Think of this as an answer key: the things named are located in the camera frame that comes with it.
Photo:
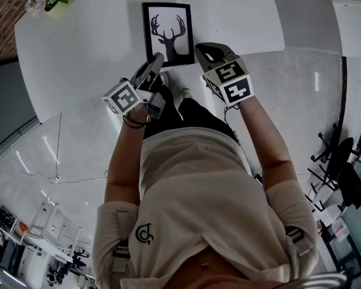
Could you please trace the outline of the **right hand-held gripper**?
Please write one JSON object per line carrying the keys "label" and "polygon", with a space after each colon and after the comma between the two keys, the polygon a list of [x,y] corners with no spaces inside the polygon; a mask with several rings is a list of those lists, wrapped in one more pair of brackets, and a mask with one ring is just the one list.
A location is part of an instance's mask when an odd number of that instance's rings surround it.
{"label": "right hand-held gripper", "polygon": [[[248,69],[241,57],[224,44],[205,42],[194,47],[194,53],[205,72],[203,79],[213,94],[227,107],[254,96]],[[214,68],[214,63],[224,62]]]}

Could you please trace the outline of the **person's left hand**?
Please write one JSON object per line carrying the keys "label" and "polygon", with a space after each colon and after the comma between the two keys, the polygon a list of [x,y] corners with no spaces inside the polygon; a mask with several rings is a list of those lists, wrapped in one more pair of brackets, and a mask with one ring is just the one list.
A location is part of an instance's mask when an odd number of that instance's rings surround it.
{"label": "person's left hand", "polygon": [[128,112],[127,117],[137,123],[146,123],[149,111],[146,104],[137,104],[131,111]]}

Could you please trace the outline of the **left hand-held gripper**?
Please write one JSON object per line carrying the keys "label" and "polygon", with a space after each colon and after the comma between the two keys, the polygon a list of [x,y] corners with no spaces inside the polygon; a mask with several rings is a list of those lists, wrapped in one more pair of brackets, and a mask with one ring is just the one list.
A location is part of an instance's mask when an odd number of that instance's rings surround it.
{"label": "left hand-held gripper", "polygon": [[135,72],[131,80],[122,78],[108,91],[102,100],[115,114],[127,114],[137,104],[144,103],[151,119],[158,120],[166,101],[159,93],[159,88],[166,85],[166,74],[161,72],[164,56],[157,52]]}

